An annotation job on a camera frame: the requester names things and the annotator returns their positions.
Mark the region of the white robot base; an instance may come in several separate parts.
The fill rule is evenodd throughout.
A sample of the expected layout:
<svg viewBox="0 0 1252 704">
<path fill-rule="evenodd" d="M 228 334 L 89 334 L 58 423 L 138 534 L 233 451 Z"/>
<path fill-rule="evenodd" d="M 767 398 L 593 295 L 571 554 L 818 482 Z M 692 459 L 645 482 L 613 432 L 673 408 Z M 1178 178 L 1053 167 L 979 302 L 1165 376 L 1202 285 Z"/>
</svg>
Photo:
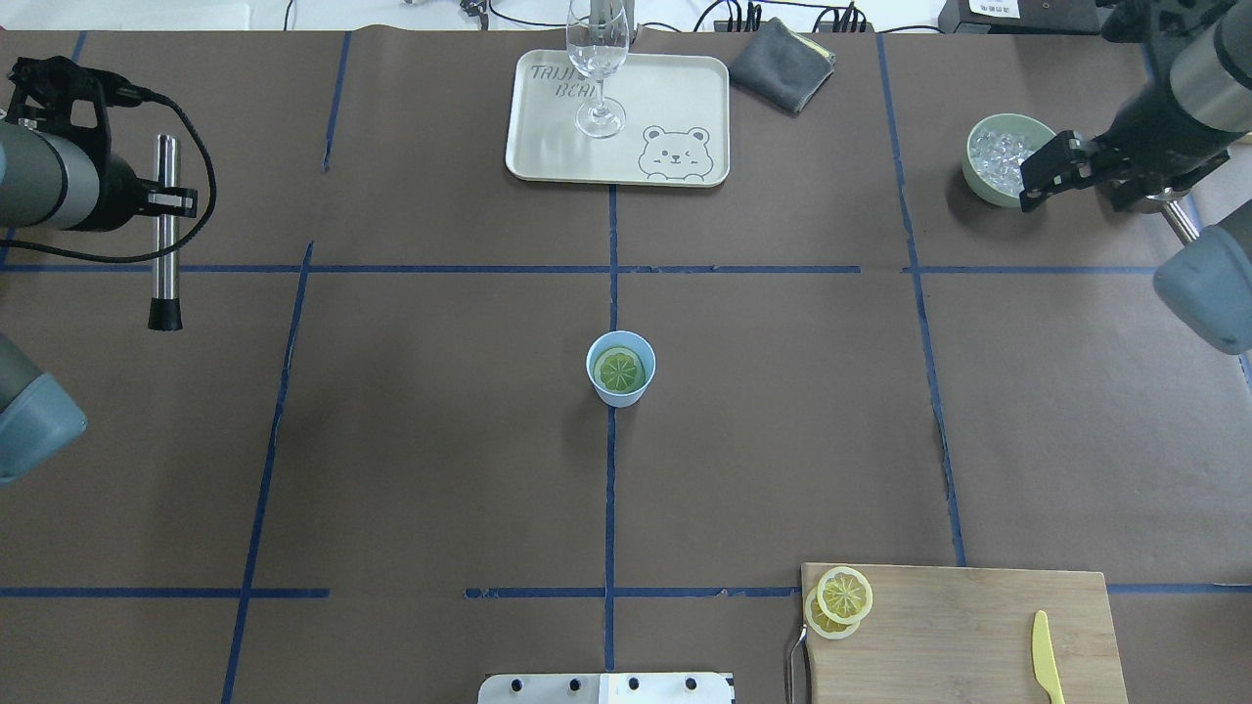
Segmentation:
<svg viewBox="0 0 1252 704">
<path fill-rule="evenodd" d="M 716 671 L 497 674 L 478 703 L 735 703 L 734 678 Z"/>
</svg>

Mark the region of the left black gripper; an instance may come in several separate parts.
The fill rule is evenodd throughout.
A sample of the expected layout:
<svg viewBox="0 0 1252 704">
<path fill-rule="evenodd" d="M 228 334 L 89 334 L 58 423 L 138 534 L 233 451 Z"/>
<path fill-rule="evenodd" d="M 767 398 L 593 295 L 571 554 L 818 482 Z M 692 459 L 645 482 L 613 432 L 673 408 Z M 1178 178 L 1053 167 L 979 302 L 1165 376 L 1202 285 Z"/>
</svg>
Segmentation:
<svg viewBox="0 0 1252 704">
<path fill-rule="evenodd" d="M 133 217 L 197 218 L 200 193 L 140 179 L 113 155 L 108 106 L 155 103 L 154 93 L 73 59 L 18 58 L 8 79 L 5 225 L 108 232 Z"/>
</svg>

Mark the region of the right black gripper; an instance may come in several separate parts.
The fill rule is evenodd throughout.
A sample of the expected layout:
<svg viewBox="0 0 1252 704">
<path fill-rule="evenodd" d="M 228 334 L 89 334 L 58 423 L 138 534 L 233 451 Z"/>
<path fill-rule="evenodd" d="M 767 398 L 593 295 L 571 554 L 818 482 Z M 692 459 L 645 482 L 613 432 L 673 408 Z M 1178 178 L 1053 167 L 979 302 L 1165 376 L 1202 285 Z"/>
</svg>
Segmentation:
<svg viewBox="0 0 1252 704">
<path fill-rule="evenodd" d="M 1020 164 L 1020 212 L 1052 195 L 1099 183 L 1116 212 L 1139 209 L 1148 195 L 1188 190 L 1229 160 L 1233 133 L 1184 111 L 1167 83 L 1148 83 L 1117 111 L 1111 127 L 1085 140 L 1060 132 Z"/>
</svg>

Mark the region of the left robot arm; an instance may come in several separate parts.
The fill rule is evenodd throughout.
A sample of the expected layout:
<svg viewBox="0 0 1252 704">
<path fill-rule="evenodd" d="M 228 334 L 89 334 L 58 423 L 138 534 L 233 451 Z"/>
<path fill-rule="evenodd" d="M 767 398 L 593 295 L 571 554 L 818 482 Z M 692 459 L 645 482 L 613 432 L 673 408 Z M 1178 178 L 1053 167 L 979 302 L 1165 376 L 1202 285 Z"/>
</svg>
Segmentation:
<svg viewBox="0 0 1252 704">
<path fill-rule="evenodd" d="M 170 96 L 103 68 L 54 58 L 18 58 L 3 110 L 3 420 L 1 471 L 9 485 L 53 458 L 88 428 L 84 411 L 53 375 L 68 361 L 68 326 L 91 306 L 63 292 L 68 276 L 111 266 L 151 266 L 148 326 L 182 329 L 180 252 L 210 219 L 217 174 L 200 133 Z M 113 148 L 111 109 L 169 108 L 207 172 L 207 193 L 182 183 L 182 148 L 156 134 L 153 173 L 143 177 Z M 151 248 L 133 256 L 73 252 L 19 241 L 19 232 L 106 233 L 151 218 Z"/>
</svg>

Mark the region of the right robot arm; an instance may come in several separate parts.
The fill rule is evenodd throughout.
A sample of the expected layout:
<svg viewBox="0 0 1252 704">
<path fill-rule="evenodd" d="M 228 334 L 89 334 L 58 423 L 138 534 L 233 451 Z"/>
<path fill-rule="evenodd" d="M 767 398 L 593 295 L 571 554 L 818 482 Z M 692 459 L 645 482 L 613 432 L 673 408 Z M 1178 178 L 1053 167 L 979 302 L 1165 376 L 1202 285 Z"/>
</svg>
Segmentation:
<svg viewBox="0 0 1252 704">
<path fill-rule="evenodd" d="M 1108 1 L 1101 36 L 1141 43 L 1149 80 L 1087 139 L 1059 132 L 1020 165 L 1020 210 L 1050 195 L 1101 187 L 1117 212 L 1186 195 L 1229 162 L 1251 129 L 1251 5 L 1247 1 Z M 1213 348 L 1251 342 L 1249 205 L 1239 205 L 1154 273 L 1166 306 Z"/>
</svg>

